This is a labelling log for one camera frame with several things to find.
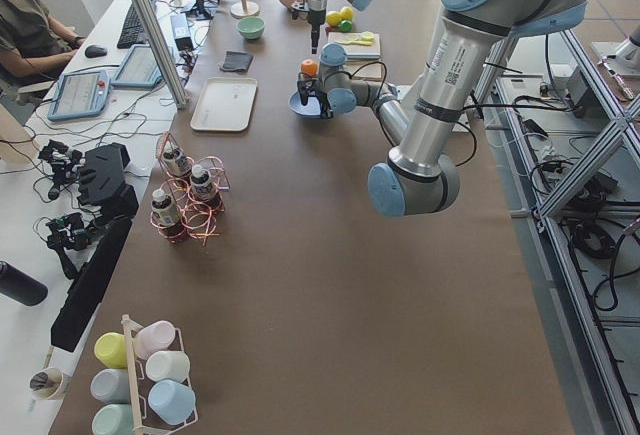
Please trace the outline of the orange fruit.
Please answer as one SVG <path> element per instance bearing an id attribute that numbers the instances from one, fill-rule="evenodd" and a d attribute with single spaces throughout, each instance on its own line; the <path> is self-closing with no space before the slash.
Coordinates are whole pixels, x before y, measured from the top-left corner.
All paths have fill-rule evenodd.
<path id="1" fill-rule="evenodd" d="M 300 64 L 300 72 L 309 77 L 316 77 L 319 71 L 319 66 L 314 59 L 304 59 Z"/>

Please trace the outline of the blue plate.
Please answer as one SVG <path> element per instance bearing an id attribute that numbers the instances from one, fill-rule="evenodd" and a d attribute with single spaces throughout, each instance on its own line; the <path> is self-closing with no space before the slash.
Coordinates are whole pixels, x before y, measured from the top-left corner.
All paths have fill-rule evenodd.
<path id="1" fill-rule="evenodd" d="M 294 92 L 289 98 L 289 109 L 303 118 L 320 119 L 325 117 L 320 101 L 314 94 L 309 95 L 306 100 L 307 103 L 303 104 L 301 95 Z"/>

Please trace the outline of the yellow lemon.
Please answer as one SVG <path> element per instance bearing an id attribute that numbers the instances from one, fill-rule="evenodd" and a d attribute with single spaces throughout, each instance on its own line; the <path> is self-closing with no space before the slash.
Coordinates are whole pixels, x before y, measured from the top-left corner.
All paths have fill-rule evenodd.
<path id="1" fill-rule="evenodd" d="M 354 17 L 354 11 L 351 6 L 344 6 L 339 10 L 339 14 L 342 20 L 352 21 Z"/>
<path id="2" fill-rule="evenodd" d="M 342 22 L 342 16 L 338 11 L 329 11 L 326 13 L 325 22 L 331 27 L 337 27 Z"/>

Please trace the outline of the green lime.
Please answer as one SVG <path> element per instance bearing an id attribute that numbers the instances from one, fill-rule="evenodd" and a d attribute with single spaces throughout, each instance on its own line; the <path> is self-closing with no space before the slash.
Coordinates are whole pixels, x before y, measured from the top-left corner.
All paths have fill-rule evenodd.
<path id="1" fill-rule="evenodd" d="M 353 24 L 350 20 L 342 20 L 338 25 L 338 29 L 340 32 L 348 33 L 353 29 Z"/>

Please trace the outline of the yellow plastic knife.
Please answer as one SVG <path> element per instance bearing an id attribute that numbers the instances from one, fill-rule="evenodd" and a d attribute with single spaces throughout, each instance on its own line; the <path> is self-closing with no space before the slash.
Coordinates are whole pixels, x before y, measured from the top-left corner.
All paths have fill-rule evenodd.
<path id="1" fill-rule="evenodd" d="M 371 32 L 345 33 L 335 39 L 338 44 L 357 46 L 372 46 L 375 41 L 375 35 Z"/>

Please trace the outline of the wooden cup tree stand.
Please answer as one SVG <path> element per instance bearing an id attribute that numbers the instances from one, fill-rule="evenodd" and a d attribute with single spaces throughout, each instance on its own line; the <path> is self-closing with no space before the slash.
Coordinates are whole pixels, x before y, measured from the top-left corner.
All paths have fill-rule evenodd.
<path id="1" fill-rule="evenodd" d="M 237 20 L 258 16 L 259 13 L 259 5 L 250 0 L 240 0 L 230 8 L 230 15 Z"/>

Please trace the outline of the blue teach pendant far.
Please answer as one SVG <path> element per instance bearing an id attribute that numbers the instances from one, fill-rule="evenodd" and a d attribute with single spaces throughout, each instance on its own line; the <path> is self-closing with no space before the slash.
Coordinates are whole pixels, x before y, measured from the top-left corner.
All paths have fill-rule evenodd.
<path id="1" fill-rule="evenodd" d="M 162 74 L 149 45 L 132 45 L 121 62 L 111 85 L 118 89 L 144 90 L 155 87 Z"/>

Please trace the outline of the blue teach pendant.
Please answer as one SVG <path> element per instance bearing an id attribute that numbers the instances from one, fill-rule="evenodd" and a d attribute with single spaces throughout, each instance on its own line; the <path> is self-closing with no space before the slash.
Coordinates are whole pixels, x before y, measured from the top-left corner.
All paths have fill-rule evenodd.
<path id="1" fill-rule="evenodd" d="M 162 74 L 149 45 L 132 45 L 121 62 L 111 85 L 118 89 L 144 90 L 155 87 Z"/>
<path id="2" fill-rule="evenodd" d="M 110 76 L 104 69 L 65 73 L 58 80 L 47 119 L 63 120 L 98 116 L 107 103 Z"/>

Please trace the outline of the tea bottle front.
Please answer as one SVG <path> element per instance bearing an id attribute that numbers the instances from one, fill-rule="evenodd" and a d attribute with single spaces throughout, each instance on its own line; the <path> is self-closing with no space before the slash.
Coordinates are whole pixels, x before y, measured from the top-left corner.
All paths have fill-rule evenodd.
<path id="1" fill-rule="evenodd" d="M 187 238 L 183 217 L 174 198 L 162 188 L 152 193 L 151 220 L 159 233 L 171 243 L 179 243 Z"/>

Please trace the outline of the black computer mouse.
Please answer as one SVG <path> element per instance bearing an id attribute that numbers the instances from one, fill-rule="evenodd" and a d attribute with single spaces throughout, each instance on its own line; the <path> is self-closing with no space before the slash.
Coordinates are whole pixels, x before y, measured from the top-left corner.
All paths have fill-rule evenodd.
<path id="1" fill-rule="evenodd" d="M 84 49 L 84 55 L 89 59 L 104 57 L 108 54 L 108 50 L 100 45 L 88 45 Z"/>

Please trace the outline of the seated person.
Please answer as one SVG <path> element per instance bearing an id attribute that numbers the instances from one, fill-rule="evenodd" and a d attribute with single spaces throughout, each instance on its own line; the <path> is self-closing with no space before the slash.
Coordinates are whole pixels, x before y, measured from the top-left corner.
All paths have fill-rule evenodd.
<path id="1" fill-rule="evenodd" d="M 84 42 L 41 0 L 1 0 L 1 70 L 20 84 L 56 79 Z"/>

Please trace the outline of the pink cup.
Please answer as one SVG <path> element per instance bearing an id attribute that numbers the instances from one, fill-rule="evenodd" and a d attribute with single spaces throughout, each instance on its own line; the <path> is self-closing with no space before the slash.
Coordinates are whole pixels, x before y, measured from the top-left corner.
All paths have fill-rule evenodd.
<path id="1" fill-rule="evenodd" d="M 168 348 L 175 339 L 175 327 L 166 320 L 152 323 L 137 332 L 133 339 L 134 353 L 148 359 L 157 351 Z"/>

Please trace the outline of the white cup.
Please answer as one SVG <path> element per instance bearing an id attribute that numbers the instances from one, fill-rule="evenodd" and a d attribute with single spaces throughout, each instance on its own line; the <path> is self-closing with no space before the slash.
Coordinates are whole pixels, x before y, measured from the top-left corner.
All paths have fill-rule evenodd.
<path id="1" fill-rule="evenodd" d="M 183 351 L 157 351 L 145 364 L 146 375 L 154 382 L 170 379 L 182 383 L 189 376 L 190 368 L 190 359 Z"/>

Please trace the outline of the black water bottle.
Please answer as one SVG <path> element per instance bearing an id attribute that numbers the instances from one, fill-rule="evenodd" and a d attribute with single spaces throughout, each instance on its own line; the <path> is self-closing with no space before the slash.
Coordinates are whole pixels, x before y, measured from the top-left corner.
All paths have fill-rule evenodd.
<path id="1" fill-rule="evenodd" d="M 48 295 L 47 287 L 6 261 L 1 262 L 1 287 L 5 295 L 25 306 L 35 306 Z"/>

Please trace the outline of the paper cup with utensils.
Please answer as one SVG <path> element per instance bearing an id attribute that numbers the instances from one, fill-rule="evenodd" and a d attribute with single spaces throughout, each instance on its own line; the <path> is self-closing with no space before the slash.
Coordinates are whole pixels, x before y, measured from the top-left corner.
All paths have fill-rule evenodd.
<path id="1" fill-rule="evenodd" d="M 71 376 L 56 367 L 48 367 L 34 374 L 29 380 L 31 396 L 36 401 L 64 398 Z"/>

